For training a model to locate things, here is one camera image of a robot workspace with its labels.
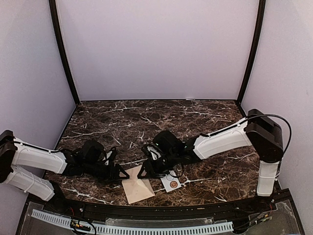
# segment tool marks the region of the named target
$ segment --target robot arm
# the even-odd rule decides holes
[[[248,117],[262,115],[256,109]],[[148,157],[138,178],[160,178],[168,174],[177,164],[187,165],[205,160],[230,149],[252,145],[260,156],[257,195],[272,194],[277,169],[283,158],[281,127],[268,117],[243,118],[226,128],[199,135],[182,142],[171,132],[162,131],[153,144],[142,148]]]
[[[124,169],[113,162],[116,154],[115,148],[106,153],[103,145],[96,141],[87,141],[74,151],[49,150],[23,142],[15,138],[12,131],[6,130],[0,135],[0,183],[14,185],[49,201],[55,195],[55,183],[33,175],[21,165],[66,176],[88,173],[102,180],[129,179]]]

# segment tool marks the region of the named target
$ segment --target beige paper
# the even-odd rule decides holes
[[[137,178],[137,174],[139,173],[140,169],[141,166],[139,165],[126,170],[130,178],[128,180],[122,181],[122,185],[129,204],[155,196],[150,181],[148,179],[140,180]]]

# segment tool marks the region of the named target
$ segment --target lavender wall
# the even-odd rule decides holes
[[[81,100],[236,99],[258,0],[59,0]]]
[[[279,176],[290,188],[306,234],[313,234],[313,2],[267,1],[243,108],[279,114],[293,135]],[[284,140],[288,129],[284,125]]]
[[[0,29],[0,132],[54,148],[75,105],[48,1],[1,1]],[[0,185],[0,235],[15,234],[26,196]]]

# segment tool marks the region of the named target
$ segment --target marble table surface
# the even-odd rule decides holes
[[[140,148],[162,130],[186,140],[235,123],[242,116],[227,100],[86,101],[73,114],[59,148],[75,149],[97,140],[106,150],[116,146],[115,162],[129,169],[146,159]],[[230,150],[185,166],[182,187],[166,193],[160,179],[151,179],[155,196],[131,206],[190,206],[234,201],[255,195],[259,159],[253,147]],[[91,176],[66,177],[47,172],[70,199],[129,205],[121,183],[103,184]]]

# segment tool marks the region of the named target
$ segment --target small sticker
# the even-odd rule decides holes
[[[177,184],[176,181],[172,181],[172,182],[170,182],[170,186],[171,186],[172,188],[177,188],[178,184]]]
[[[166,192],[170,192],[181,187],[178,178],[175,178],[173,176],[176,176],[176,174],[174,171],[171,170],[170,174],[161,178],[161,181],[165,187]]]

